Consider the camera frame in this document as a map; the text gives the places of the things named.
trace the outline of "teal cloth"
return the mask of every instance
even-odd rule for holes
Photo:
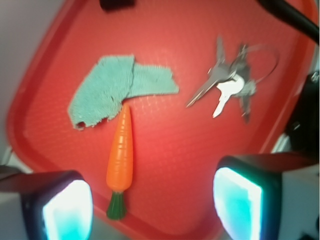
[[[122,101],[147,95],[176,94],[179,87],[167,67],[135,63],[133,55],[105,56],[93,67],[75,93],[68,114],[74,128],[95,126],[117,116]]]

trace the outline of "keys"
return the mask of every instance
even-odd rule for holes
[[[225,63],[225,50],[223,46],[223,41],[221,37],[217,38],[216,42],[216,64],[208,72],[209,79],[195,92],[193,97],[188,101],[186,107],[192,106],[196,101],[201,99],[212,87],[219,83],[225,83],[232,80],[236,71],[230,72],[230,65]]]
[[[233,79],[234,81],[226,81],[223,83],[219,83],[216,86],[221,91],[221,96],[219,98],[219,103],[212,115],[213,118],[216,118],[221,114],[224,106],[232,95],[239,93],[243,89],[245,80],[238,74],[235,74],[233,76]]]
[[[244,79],[244,86],[242,90],[234,96],[240,98],[242,117],[246,123],[250,121],[250,98],[257,91],[256,81],[250,80],[251,68],[247,62],[247,48],[247,45],[240,46],[239,55],[234,62],[234,68],[236,69],[237,74],[242,76]]]

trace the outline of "cyan light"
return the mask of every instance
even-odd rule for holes
[[[213,180],[215,210],[235,240],[258,240],[261,233],[262,189],[228,167]]]
[[[93,220],[90,186],[74,180],[42,210],[48,240],[88,239]]]

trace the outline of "metal key ring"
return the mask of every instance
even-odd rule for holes
[[[273,66],[273,68],[271,69],[271,71],[261,77],[261,78],[258,78],[258,80],[256,80],[255,82],[256,83],[260,83],[262,80],[266,79],[267,77],[269,77],[273,71],[276,69],[276,67],[278,66],[279,64],[279,60],[280,60],[280,55],[279,55],[279,52],[277,49],[275,49],[274,47],[271,47],[269,45],[265,45],[265,44],[258,44],[258,45],[253,45],[253,46],[248,46],[246,48],[244,48],[243,52],[241,52],[238,57],[231,63],[230,65],[230,69],[233,68],[233,66],[236,64],[236,62],[238,61],[239,57],[241,55],[244,55],[244,54],[247,54],[247,53],[252,53],[252,52],[259,52],[259,51],[269,51],[269,52],[272,52],[273,53],[273,56],[275,58],[275,64]]]

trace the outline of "orange carrot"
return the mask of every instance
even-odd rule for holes
[[[122,219],[126,214],[123,193],[132,183],[133,175],[133,137],[130,108],[122,107],[118,125],[111,145],[106,171],[106,184],[112,189],[112,197],[106,212],[108,218]]]

